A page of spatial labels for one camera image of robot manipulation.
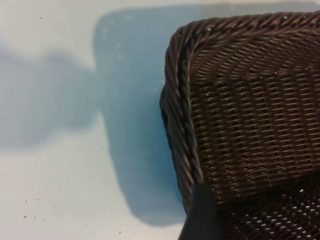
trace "brown wicker basket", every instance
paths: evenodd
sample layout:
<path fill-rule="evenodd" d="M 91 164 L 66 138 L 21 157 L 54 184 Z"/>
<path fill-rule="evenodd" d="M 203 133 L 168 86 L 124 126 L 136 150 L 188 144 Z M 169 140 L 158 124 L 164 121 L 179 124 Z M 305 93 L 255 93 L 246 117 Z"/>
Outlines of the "brown wicker basket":
<path fill-rule="evenodd" d="M 210 184 L 225 240 L 320 239 L 320 12 L 210 18 L 165 55 L 183 204 Z"/>

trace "woven rattan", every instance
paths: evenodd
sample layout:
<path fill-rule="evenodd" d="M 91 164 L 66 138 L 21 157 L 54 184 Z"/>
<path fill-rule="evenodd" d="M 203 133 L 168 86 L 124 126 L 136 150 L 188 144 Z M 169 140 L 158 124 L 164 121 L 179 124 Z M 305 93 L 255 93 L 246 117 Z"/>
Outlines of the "woven rattan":
<path fill-rule="evenodd" d="M 205 182 L 225 240 L 320 240 L 320 12 L 180 27 L 160 106 L 186 211 Z"/>

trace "dark object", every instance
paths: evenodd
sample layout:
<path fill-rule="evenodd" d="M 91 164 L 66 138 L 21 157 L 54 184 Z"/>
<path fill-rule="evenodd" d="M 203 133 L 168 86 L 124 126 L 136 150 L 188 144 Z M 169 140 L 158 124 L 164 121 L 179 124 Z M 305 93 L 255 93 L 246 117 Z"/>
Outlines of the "dark object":
<path fill-rule="evenodd" d="M 205 183 L 192 187 L 192 202 L 179 240 L 220 240 L 214 193 Z"/>
<path fill-rule="evenodd" d="M 320 239 L 319 11 L 180 27 L 160 106 L 187 213 L 207 183 L 224 240 Z"/>

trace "wicker basket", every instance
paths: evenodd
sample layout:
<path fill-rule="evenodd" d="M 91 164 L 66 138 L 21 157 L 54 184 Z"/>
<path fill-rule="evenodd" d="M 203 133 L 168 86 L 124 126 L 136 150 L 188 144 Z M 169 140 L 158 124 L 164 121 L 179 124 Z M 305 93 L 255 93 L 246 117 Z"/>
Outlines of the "wicker basket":
<path fill-rule="evenodd" d="M 165 55 L 161 113 L 183 204 L 225 240 L 320 239 L 320 12 L 210 18 Z"/>

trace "white surface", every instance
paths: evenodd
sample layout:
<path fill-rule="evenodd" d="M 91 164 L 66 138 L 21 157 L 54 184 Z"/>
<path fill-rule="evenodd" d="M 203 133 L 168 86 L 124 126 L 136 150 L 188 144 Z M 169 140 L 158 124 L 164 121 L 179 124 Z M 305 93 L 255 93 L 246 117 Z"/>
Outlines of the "white surface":
<path fill-rule="evenodd" d="M 0 0 L 0 239 L 177 239 L 158 104 L 170 36 L 213 16 L 320 9 L 223 2 Z"/>

